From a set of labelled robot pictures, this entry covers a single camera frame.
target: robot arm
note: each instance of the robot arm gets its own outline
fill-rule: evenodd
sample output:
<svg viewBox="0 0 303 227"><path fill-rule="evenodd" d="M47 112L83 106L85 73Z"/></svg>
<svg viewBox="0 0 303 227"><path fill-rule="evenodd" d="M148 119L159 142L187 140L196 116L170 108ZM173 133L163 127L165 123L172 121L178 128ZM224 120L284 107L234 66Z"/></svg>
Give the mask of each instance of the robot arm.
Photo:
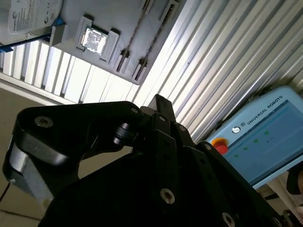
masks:
<svg viewBox="0 0 303 227"><path fill-rule="evenodd" d="M133 147L79 179L81 160ZM40 226L79 224L283 226L212 147L195 144L169 100L28 108L16 120L3 172L46 209Z"/></svg>

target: blue screen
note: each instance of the blue screen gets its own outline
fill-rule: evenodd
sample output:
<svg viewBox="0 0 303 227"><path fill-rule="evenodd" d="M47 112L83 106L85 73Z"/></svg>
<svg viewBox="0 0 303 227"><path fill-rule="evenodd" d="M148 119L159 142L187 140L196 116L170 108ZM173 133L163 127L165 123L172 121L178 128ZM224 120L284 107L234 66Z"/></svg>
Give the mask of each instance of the blue screen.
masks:
<svg viewBox="0 0 303 227"><path fill-rule="evenodd" d="M229 146L224 157L255 185L303 153L303 114L288 100Z"/></svg>

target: screw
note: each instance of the screw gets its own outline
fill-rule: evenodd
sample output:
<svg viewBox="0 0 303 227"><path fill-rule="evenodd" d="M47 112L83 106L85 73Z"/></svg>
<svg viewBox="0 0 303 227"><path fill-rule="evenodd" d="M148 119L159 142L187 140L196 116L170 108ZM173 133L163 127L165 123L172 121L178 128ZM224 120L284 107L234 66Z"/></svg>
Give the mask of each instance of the screw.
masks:
<svg viewBox="0 0 303 227"><path fill-rule="evenodd" d="M36 123L36 125L38 125L42 128L49 128L49 127L52 127L52 125L53 125L53 121L50 118L44 117L44 116L36 117L35 123Z"/></svg>
<svg viewBox="0 0 303 227"><path fill-rule="evenodd" d="M275 224L279 227L283 227L281 222L276 218L276 217L273 217L273 221L275 222Z"/></svg>
<svg viewBox="0 0 303 227"><path fill-rule="evenodd" d="M174 194L167 188L162 188L160 195L167 204L173 204L175 202Z"/></svg>
<svg viewBox="0 0 303 227"><path fill-rule="evenodd" d="M135 109L135 108L132 108L131 111L133 111L135 114L139 113L139 111L137 109Z"/></svg>
<svg viewBox="0 0 303 227"><path fill-rule="evenodd" d="M181 131L186 131L186 129L182 125L180 125L180 130Z"/></svg>
<svg viewBox="0 0 303 227"><path fill-rule="evenodd" d="M235 227L236 223L234 219L228 214L228 213L222 213L222 218L224 222L229 226L229 227Z"/></svg>
<svg viewBox="0 0 303 227"><path fill-rule="evenodd" d="M205 144L205 148L206 148L207 150L212 150L211 146L209 146L208 144Z"/></svg>

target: black plastic part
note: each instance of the black plastic part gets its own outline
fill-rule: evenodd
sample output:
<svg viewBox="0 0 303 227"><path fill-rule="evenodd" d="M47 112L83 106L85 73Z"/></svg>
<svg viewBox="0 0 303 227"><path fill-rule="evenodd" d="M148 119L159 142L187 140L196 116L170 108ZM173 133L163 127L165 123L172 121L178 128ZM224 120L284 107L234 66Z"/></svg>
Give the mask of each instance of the black plastic part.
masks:
<svg viewBox="0 0 303 227"><path fill-rule="evenodd" d="M29 160L22 173L15 171L11 145L3 172L8 180L20 176L15 185L37 199L54 196L39 226L226 227L224 213L236 227L277 226L275 219L284 225L211 144L193 143L176 123L170 101L159 95L153 101L156 112L149 114L116 102L29 108L18 115L12 144ZM37 126L38 116L53 126ZM133 152L78 180L83 158L122 145ZM162 189L172 192L174 202L163 198Z"/></svg>
<svg viewBox="0 0 303 227"><path fill-rule="evenodd" d="M155 95L155 97L152 99L151 103L148 105L149 108L163 114L166 116L172 123L176 122L176 117L174 110L172 108L171 101L167 100L166 98Z"/></svg>
<svg viewBox="0 0 303 227"><path fill-rule="evenodd" d="M39 116L50 118L53 126L37 126ZM130 102L33 107L19 113L13 134L22 151L45 163L75 166L82 159L120 150L113 142L115 130L122 123L138 124L142 117Z"/></svg>

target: white wall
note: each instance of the white wall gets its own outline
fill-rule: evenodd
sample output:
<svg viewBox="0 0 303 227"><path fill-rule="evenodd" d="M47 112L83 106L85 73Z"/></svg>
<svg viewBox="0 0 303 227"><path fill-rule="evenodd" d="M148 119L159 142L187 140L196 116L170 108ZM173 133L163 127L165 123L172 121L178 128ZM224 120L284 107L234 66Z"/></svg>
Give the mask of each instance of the white wall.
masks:
<svg viewBox="0 0 303 227"><path fill-rule="evenodd" d="M40 221L0 211L1 227L37 227Z"/></svg>

